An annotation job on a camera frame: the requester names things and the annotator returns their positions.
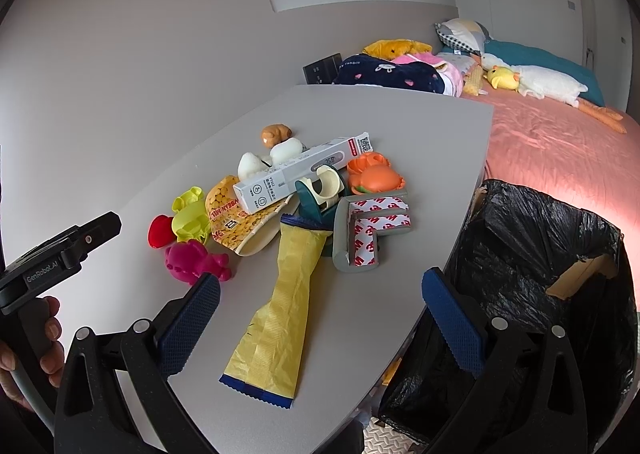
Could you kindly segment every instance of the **yellow duck plush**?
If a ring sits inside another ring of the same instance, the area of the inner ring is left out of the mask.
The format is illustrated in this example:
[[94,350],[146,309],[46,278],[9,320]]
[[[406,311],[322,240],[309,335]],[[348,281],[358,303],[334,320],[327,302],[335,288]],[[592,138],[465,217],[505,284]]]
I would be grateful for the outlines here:
[[494,66],[485,77],[494,89],[518,89],[520,85],[520,73],[512,72],[504,66]]
[[364,53],[379,59],[393,60],[404,54],[420,54],[430,52],[431,44],[412,40],[379,40],[365,46]]

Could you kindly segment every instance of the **orange toy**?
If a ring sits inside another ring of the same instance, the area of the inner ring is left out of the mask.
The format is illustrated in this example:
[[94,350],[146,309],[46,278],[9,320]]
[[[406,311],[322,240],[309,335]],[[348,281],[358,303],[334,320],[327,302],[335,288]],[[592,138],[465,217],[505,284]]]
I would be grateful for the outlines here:
[[291,136],[291,129],[284,124],[271,124],[264,127],[260,138],[262,143],[268,149],[271,149],[274,145],[281,144],[282,142],[289,140]]
[[354,194],[386,192],[404,188],[404,178],[380,153],[370,151],[347,163],[349,186]]
[[625,126],[620,122],[623,117],[617,111],[612,110],[611,108],[600,108],[583,98],[578,98],[578,102],[578,109],[582,111],[582,113],[586,113],[596,120],[599,120],[606,126],[613,129],[616,133],[621,133],[623,135],[626,133]]

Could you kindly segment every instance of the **gray table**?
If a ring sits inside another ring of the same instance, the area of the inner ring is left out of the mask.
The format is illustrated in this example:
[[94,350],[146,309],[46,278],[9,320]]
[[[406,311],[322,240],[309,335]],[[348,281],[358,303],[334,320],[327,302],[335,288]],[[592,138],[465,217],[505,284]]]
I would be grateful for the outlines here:
[[[376,151],[406,179],[412,232],[385,240],[382,265],[363,274],[337,272],[322,258],[311,282],[298,392],[291,409],[259,402],[218,379],[254,312],[271,295],[278,239],[238,261],[222,285],[220,307],[183,372],[176,395],[221,454],[311,452],[336,431],[376,383],[417,322],[422,273],[446,263],[484,165],[492,107],[442,95],[363,86],[297,86],[242,116],[172,165],[120,212],[122,233],[98,249],[82,275],[59,293],[91,294],[94,304],[62,312],[67,331],[126,329],[153,317],[186,286],[164,270],[146,244],[149,222],[170,213],[176,195],[210,189],[234,174],[246,151],[260,152],[263,126],[285,123],[306,145],[368,131]],[[141,433],[159,444],[130,385],[127,402]]]

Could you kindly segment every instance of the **teal pillow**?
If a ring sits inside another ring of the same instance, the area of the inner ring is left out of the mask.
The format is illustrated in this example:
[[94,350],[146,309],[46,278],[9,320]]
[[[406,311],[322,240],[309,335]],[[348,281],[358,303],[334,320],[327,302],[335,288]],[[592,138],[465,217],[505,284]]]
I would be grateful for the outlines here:
[[604,97],[596,76],[591,70],[572,60],[555,56],[541,48],[496,40],[485,41],[484,52],[499,57],[511,66],[542,66],[556,70],[556,72],[566,73],[589,88],[589,91],[580,93],[580,97],[593,102],[596,106],[604,106]]

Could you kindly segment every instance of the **yellow packaging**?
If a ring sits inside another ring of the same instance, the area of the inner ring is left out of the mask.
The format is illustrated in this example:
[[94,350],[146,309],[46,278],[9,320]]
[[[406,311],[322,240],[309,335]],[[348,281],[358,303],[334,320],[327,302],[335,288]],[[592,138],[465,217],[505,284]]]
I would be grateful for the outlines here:
[[245,212],[234,193],[236,176],[225,176],[207,195],[205,207],[211,222],[211,235],[239,256],[262,250],[280,230],[280,214],[298,207],[295,194],[254,213]]
[[280,232],[278,278],[271,299],[255,313],[220,381],[288,408],[298,383],[311,274],[332,232],[284,223]]

